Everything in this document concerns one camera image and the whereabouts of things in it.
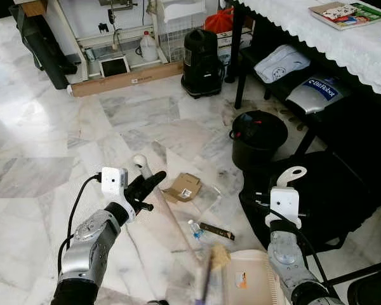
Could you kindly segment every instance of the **marble floor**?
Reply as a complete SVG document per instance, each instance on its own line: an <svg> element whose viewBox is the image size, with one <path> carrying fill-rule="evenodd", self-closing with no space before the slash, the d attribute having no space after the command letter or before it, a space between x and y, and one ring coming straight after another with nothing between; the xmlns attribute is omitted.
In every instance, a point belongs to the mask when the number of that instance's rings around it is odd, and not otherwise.
<svg viewBox="0 0 381 305"><path fill-rule="evenodd" d="M170 186L180 172L203 187L190 203L171 204L192 245L187 220L229 229L231 251L261 249L237 198L243 178L232 164L232 120L250 109L278 115L290 136L277 158L290 155L302 138L299 122L281 113L276 100L248 79L243 108L232 107L236 83L215 97L194 100L180 76L85 98L56 90L20 42L12 18L0 20L0 304L49 304L57 282L56 255L84 180L103 166L139 173L131 158L142 153L153 171L165 170ZM322 149L316 142L311 149ZM144 304L167 299L192 304L194 266L178 233L155 204L128 224L114 245L97 304ZM100 185L85 189L74 227L106 202ZM340 250L320 255L331 278L381 261L381 208L351 233ZM222 304L220 275L211 281L208 304ZM337 287L343 300L347 285Z"/></svg>

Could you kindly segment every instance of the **white handle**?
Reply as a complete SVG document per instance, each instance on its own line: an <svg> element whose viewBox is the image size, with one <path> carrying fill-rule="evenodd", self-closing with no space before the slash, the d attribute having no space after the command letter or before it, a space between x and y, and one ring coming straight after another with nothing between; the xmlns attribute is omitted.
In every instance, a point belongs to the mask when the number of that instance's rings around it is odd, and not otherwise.
<svg viewBox="0 0 381 305"><path fill-rule="evenodd" d="M147 158L143 154L136 154L133 158L134 164L140 169L144 179L152 176L150 167L148 166Z"/></svg>
<svg viewBox="0 0 381 305"><path fill-rule="evenodd" d="M293 166L283 172L277 180L277 186L286 187L288 182L303 177L307 173L307 169L303 166Z"/></svg>

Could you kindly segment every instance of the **plastic water bottle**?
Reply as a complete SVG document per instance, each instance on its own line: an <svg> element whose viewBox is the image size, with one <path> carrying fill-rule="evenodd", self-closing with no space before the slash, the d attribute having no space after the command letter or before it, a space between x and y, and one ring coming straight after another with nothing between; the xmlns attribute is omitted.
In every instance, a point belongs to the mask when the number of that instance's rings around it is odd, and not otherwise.
<svg viewBox="0 0 381 305"><path fill-rule="evenodd" d="M199 227L199 224L194 222L192 219L188 221L188 224L190 225L190 230L192 231L193 236L195 237L195 239L198 242L205 244L205 245L210 244L209 239L207 238L205 231L202 230L201 227Z"/></svg>
<svg viewBox="0 0 381 305"><path fill-rule="evenodd" d="M153 62L158 59L157 44L150 36L150 33L146 30L144 36L140 41L142 58L146 62Z"/></svg>

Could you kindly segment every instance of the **white tablecloth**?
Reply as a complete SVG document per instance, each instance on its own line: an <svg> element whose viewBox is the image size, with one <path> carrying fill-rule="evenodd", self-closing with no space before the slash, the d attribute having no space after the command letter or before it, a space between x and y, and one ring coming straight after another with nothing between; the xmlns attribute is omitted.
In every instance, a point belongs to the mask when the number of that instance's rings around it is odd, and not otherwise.
<svg viewBox="0 0 381 305"><path fill-rule="evenodd" d="M339 67L359 77L381 93L381 22L355 29L336 30L315 19L308 7L322 5L325 0L238 0L251 10L267 17L308 46L316 47L335 60ZM361 1L340 0L343 3Z"/></svg>

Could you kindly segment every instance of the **white wall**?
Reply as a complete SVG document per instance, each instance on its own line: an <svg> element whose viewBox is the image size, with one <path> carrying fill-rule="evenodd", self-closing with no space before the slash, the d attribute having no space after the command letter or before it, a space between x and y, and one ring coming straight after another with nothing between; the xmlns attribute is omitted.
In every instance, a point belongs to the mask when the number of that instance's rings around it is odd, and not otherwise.
<svg viewBox="0 0 381 305"><path fill-rule="evenodd" d="M48 1L46 21L50 25L62 51L68 55L76 53L70 41L63 34L63 28L56 11L53 8L53 1ZM217 0L206 0L208 15L216 12ZM134 0L138 6L132 10L116 11L116 28L129 29L142 25L142 0ZM109 23L107 15L108 6L101 6L98 0L60 0L63 12L67 17L70 27L76 37L88 37L99 35L99 23L107 24L112 32L112 25ZM145 12L144 25L152 24L150 15Z"/></svg>

